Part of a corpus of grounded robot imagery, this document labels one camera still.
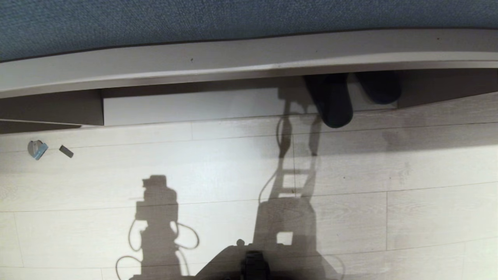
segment wooden floor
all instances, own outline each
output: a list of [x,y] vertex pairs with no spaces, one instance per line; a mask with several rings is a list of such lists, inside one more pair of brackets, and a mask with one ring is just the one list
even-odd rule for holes
[[498,93],[339,130],[299,115],[8,135],[0,279],[117,280],[117,263],[122,280],[221,279],[263,250],[296,280],[496,280],[497,197]]

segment small metal object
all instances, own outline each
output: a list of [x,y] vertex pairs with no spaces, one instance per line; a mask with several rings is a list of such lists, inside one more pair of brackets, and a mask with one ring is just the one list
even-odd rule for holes
[[43,153],[48,149],[47,144],[40,140],[30,141],[28,144],[28,153],[35,159],[39,160]]
[[60,148],[59,148],[59,151],[61,151],[63,154],[65,154],[66,156],[68,157],[73,157],[74,153],[71,152],[68,148],[64,147],[64,145],[62,145]]

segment black slipper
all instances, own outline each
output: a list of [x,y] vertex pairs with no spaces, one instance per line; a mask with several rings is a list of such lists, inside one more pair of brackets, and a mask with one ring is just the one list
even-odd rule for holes
[[304,76],[318,113],[331,128],[343,127],[353,118],[347,77],[347,73]]
[[394,71],[357,72],[355,75],[366,94],[377,104],[389,104],[401,96],[401,85]]

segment blue object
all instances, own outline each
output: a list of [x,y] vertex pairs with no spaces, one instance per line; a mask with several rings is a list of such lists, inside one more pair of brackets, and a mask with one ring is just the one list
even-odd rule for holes
[[43,143],[42,145],[38,146],[38,150],[34,154],[34,159],[39,160],[41,156],[45,153],[45,151],[48,149],[47,144]]
[[0,14],[0,62],[352,29],[498,28],[496,0],[1,0]]

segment floor plank seam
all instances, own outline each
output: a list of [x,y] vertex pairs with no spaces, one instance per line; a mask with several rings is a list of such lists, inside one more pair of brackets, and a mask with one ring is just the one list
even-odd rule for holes
[[296,186],[296,153],[294,151],[294,135],[290,135],[292,143],[292,164],[293,164],[293,176],[294,176],[294,197],[297,197],[297,186]]
[[22,267],[24,267],[24,258],[22,257],[21,241],[19,240],[19,229],[17,228],[17,219],[15,217],[15,213],[13,213],[13,216],[15,225],[15,236],[17,237],[17,245],[19,246],[19,253],[21,254]]
[[387,251],[387,236],[389,232],[389,195],[388,192],[385,193],[385,250]]
[[467,255],[467,242],[464,243],[464,254],[462,256],[462,277],[461,277],[461,280],[464,280],[465,256],[466,255]]
[[[335,193],[335,194],[316,194],[312,196],[301,196],[301,197],[323,197],[323,196],[341,196],[341,195],[355,195],[355,194],[371,194],[371,193],[390,193],[390,192],[400,192],[400,191],[416,191],[416,190],[429,190],[429,189],[439,189],[439,188],[451,188],[451,187],[462,187],[462,186],[473,186],[481,184],[498,183],[498,181],[483,182],[483,183],[473,183],[465,185],[454,185],[454,186],[439,186],[430,188],[417,188],[417,189],[405,189],[405,190],[383,190],[383,191],[370,191],[370,192],[354,192],[354,193]],[[269,199],[285,199],[285,197],[269,198]],[[187,202],[187,203],[173,203],[173,204],[157,204],[149,206],[167,206],[167,205],[194,205],[194,204],[210,204],[210,203],[231,203],[231,202],[249,202],[258,201],[258,199],[243,199],[243,200],[222,200],[222,201],[207,201],[207,202]],[[25,212],[56,212],[56,211],[91,211],[91,210],[109,210],[109,209],[128,209],[136,208],[136,206],[122,206],[122,207],[105,207],[105,208],[85,208],[85,209],[55,209],[55,210],[15,210],[15,211],[0,211],[0,213],[25,213]]]
[[54,267],[3,267],[0,266],[0,269],[37,269],[37,270],[98,270],[98,269],[113,269],[114,267],[105,267],[105,268],[78,268],[78,267],[73,267],[73,268],[54,268]]
[[445,245],[454,245],[454,244],[465,244],[467,242],[480,241],[480,240],[488,240],[488,239],[494,239],[494,238],[498,238],[498,235],[493,236],[493,237],[477,238],[477,239],[470,239],[470,240],[464,240],[464,241],[458,241],[458,242],[451,242],[451,243],[442,243],[442,244],[436,244],[436,245],[427,245],[427,246],[409,247],[409,248],[399,248],[399,249],[388,249],[388,250],[386,250],[386,252],[402,251],[402,250],[412,250],[412,249],[421,249],[421,248],[431,248],[431,247],[438,247],[438,246],[445,246]]
[[[402,126],[402,127],[391,127],[391,128],[376,128],[376,129],[361,129],[361,130],[340,130],[340,131],[324,131],[324,132],[303,132],[303,133],[292,133],[292,135],[307,135],[307,134],[331,134],[331,133],[347,133],[347,132],[364,132],[364,131],[378,131],[378,130],[395,130],[395,129],[416,129],[416,128],[435,128],[435,127],[449,127],[449,126],[467,126],[467,125],[485,125],[485,124],[498,124],[498,122],[483,122],[483,123],[465,123],[465,124],[448,124],[448,125],[425,125],[425,126]],[[126,143],[126,144],[110,144],[110,145],[91,145],[91,146],[70,146],[68,148],[91,148],[91,147],[106,147],[106,146],[121,146],[121,145],[141,145],[141,144],[159,144],[159,143],[175,143],[175,142],[188,142],[188,141],[203,141],[203,140],[221,140],[221,139],[239,139],[239,138],[255,138],[255,137],[270,137],[276,134],[264,134],[264,135],[252,135],[252,136],[241,136],[241,137],[222,137],[222,138],[197,138],[191,140],[174,140],[174,141],[157,141],[157,142],[141,142],[141,143]],[[57,148],[49,148],[48,150],[57,150]],[[12,152],[25,152],[23,150],[15,151],[0,151],[2,153],[12,153]]]
[[194,140],[194,125],[190,122],[190,141]]

